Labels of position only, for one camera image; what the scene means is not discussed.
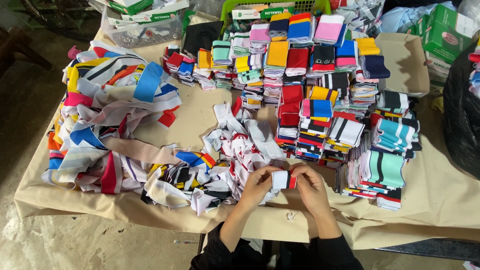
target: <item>hand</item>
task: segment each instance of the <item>hand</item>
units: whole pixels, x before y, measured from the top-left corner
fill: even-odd
[[[301,199],[313,217],[318,219],[332,213],[323,177],[303,163],[293,164],[289,170],[293,170],[291,176],[297,178],[297,189]]]
[[[271,172],[280,170],[277,167],[265,166],[250,173],[238,205],[253,212],[272,188]]]

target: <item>table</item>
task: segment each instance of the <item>table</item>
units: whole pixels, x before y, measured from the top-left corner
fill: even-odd
[[[113,44],[101,31],[95,37]],[[167,44],[134,49],[148,61],[161,62]],[[179,147],[202,148],[201,137],[216,127],[212,106],[231,102],[239,91],[217,89],[203,92],[175,82],[183,105],[175,112],[176,121],[168,130],[151,124],[135,130],[137,139],[157,147],[178,143]],[[375,202],[341,196],[333,192],[335,171],[314,168],[325,178],[332,211],[353,249],[381,248],[420,240],[449,237],[480,241],[480,181],[455,167],[442,138],[442,116],[422,99],[416,111],[421,123],[423,151],[403,169],[407,185],[402,190],[402,209],[380,209]],[[256,119],[267,119],[275,127],[275,108],[262,108]],[[48,167],[47,138],[44,137],[15,193],[20,216],[89,213],[115,220],[167,230],[207,233],[225,220],[234,206],[221,206],[197,216],[190,207],[168,210],[146,205],[132,193],[118,195],[66,192],[44,183],[40,175]],[[250,216],[243,237],[267,240],[308,242],[317,236],[312,215],[303,205],[297,190],[285,190],[258,207]],[[295,218],[287,220],[287,214]]]

